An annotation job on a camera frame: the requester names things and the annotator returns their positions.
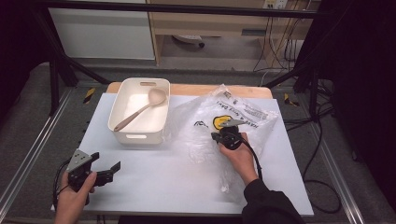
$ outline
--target ladle handle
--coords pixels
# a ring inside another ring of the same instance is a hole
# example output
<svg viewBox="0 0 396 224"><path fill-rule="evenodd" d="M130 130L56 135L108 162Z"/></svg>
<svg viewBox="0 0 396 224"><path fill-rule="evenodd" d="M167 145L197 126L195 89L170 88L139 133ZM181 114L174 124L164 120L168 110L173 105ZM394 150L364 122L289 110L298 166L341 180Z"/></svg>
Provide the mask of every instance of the ladle handle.
<svg viewBox="0 0 396 224"><path fill-rule="evenodd" d="M138 111L134 112L131 116L121 121L117 126L114 128L114 132L119 132L121 129L125 128L132 120L134 120L140 113L142 113L145 109L149 108L151 105L145 105Z"/></svg>

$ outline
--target beige spoon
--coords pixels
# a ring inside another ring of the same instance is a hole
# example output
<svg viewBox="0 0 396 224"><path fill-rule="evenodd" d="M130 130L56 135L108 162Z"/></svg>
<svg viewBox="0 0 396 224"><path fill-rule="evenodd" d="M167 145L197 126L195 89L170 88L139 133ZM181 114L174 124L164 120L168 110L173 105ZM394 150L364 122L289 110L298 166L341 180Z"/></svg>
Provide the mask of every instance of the beige spoon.
<svg viewBox="0 0 396 224"><path fill-rule="evenodd" d="M119 132L121 129L123 129L125 126L127 126L132 120L134 120L140 113L142 113L145 109L147 109L151 106L154 106L154 105L159 105L165 99L166 99L166 93L164 90L161 90L158 88L152 88L148 92L148 105L143 106L141 109L134 112L131 116L129 116L128 118L121 121L114 128L114 132Z"/></svg>

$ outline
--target plastic bag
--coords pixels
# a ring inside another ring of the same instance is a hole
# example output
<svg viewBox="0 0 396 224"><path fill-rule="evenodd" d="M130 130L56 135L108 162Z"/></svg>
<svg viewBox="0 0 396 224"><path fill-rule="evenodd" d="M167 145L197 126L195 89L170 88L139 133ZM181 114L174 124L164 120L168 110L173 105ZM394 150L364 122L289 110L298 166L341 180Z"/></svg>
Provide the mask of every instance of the plastic bag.
<svg viewBox="0 0 396 224"><path fill-rule="evenodd" d="M211 137L212 132L219 131L216 122L219 118L244 120L246 123L238 126L239 132L247 133L250 145L260 157L277 117L277 112L263 110L247 99L232 95L225 85L220 85L207 95L171 109L164 128L164 140L183 139L193 162L216 162L221 166L222 192L242 192L242 179L228 159L219 153L219 147Z"/></svg>

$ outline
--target white cabinet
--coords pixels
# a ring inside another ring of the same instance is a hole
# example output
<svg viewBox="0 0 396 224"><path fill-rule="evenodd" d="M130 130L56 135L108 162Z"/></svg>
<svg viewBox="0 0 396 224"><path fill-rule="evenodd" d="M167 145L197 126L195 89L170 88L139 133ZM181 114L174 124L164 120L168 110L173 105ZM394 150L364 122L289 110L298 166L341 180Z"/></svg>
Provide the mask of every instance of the white cabinet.
<svg viewBox="0 0 396 224"><path fill-rule="evenodd" d="M154 60L147 12L62 8L50 8L49 12L70 57Z"/></svg>

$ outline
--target white basket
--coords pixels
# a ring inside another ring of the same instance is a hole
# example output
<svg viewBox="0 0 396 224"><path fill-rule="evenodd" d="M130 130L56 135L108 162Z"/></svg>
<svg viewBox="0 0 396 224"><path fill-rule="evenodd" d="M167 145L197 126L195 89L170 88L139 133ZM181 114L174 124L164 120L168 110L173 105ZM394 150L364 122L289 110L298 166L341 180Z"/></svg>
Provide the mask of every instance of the white basket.
<svg viewBox="0 0 396 224"><path fill-rule="evenodd" d="M119 132L114 128L124 119L149 103L151 88L166 92L166 99L160 105L147 108ZM133 77L125 79L117 94L108 119L108 128L124 145L160 144L163 141L163 127L169 109L170 83L163 78Z"/></svg>

